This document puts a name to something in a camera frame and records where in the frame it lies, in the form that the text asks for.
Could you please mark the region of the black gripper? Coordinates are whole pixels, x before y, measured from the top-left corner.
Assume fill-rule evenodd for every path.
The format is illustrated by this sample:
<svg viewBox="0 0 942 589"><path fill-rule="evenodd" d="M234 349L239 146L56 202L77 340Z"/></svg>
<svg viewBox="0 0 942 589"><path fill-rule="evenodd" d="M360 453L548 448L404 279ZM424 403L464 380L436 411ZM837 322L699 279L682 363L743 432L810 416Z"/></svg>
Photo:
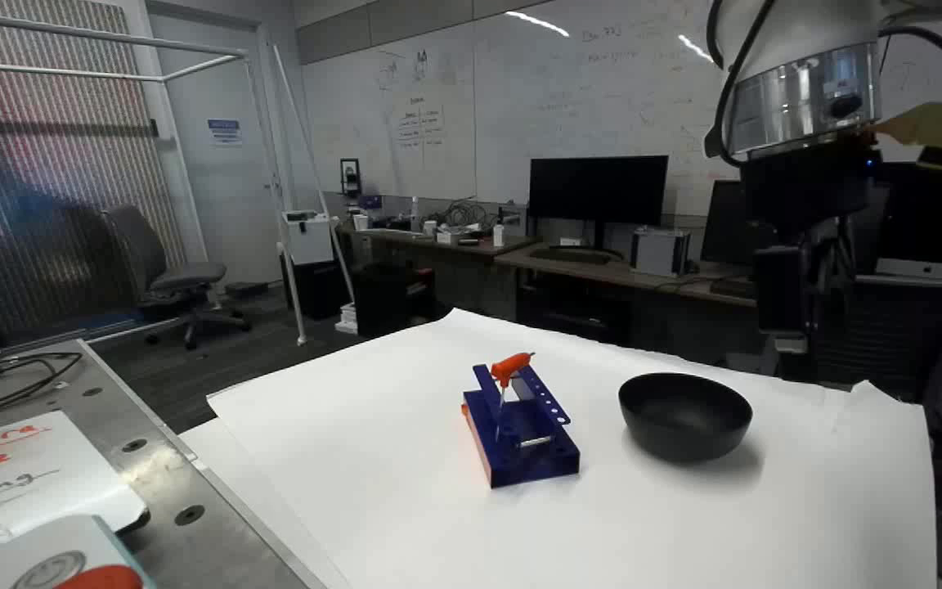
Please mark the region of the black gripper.
<svg viewBox="0 0 942 589"><path fill-rule="evenodd" d="M764 240L754 247L764 332L810 332L825 304L854 279L852 217L868 206L873 141L836 141L758 158L743 168L750 217Z"/></svg>

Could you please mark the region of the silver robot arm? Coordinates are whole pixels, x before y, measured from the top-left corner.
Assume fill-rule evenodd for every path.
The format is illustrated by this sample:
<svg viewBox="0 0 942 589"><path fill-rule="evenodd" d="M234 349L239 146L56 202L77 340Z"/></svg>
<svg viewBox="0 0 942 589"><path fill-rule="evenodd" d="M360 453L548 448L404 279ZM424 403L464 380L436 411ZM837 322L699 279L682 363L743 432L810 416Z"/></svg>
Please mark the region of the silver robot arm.
<svg viewBox="0 0 942 589"><path fill-rule="evenodd" d="M740 170L754 217L777 231L757 247L757 304L767 332L810 332L836 270L849 270L842 220L868 206L888 34L928 29L942 0L711 0L707 53L728 73L711 158Z"/></svg>

